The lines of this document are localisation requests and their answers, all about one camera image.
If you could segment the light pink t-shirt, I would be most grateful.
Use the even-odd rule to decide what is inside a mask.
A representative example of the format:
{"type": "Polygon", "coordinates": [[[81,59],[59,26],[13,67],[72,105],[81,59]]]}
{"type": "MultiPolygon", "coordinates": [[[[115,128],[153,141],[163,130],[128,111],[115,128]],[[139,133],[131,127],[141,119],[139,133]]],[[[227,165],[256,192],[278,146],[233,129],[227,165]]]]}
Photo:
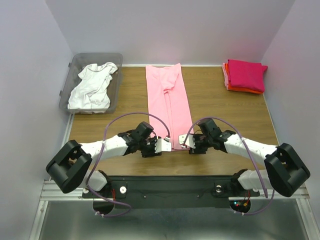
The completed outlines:
{"type": "Polygon", "coordinates": [[[193,124],[181,65],[148,65],[145,74],[148,113],[167,125],[172,150],[181,151],[179,136],[186,134],[193,124]]]}

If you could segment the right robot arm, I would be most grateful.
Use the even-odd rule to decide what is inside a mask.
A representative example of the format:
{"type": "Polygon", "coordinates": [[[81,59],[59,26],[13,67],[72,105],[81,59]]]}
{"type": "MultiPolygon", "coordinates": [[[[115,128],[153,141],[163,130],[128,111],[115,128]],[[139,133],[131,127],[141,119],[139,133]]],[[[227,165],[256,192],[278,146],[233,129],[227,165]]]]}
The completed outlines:
{"type": "Polygon", "coordinates": [[[273,190],[284,197],[291,197],[311,176],[295,149],[288,143],[270,145],[243,137],[230,123],[222,131],[216,124],[217,117],[203,117],[195,122],[201,133],[190,131],[179,136],[182,147],[190,154],[205,154],[209,148],[249,159],[254,169],[244,170],[230,182],[231,192],[242,195],[247,190],[262,189],[266,194],[273,190]]]}

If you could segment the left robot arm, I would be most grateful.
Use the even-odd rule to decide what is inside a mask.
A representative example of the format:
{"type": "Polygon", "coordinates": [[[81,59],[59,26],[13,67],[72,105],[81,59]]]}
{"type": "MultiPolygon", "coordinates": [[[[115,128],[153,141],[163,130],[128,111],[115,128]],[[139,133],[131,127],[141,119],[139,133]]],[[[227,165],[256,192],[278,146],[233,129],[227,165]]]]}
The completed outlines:
{"type": "Polygon", "coordinates": [[[140,151],[143,155],[157,154],[156,137],[150,138],[154,128],[141,122],[135,129],[121,132],[106,140],[65,143],[45,170],[64,194],[77,188],[92,189],[100,197],[111,193],[111,184],[102,171],[97,170],[99,160],[121,157],[140,151]]]}

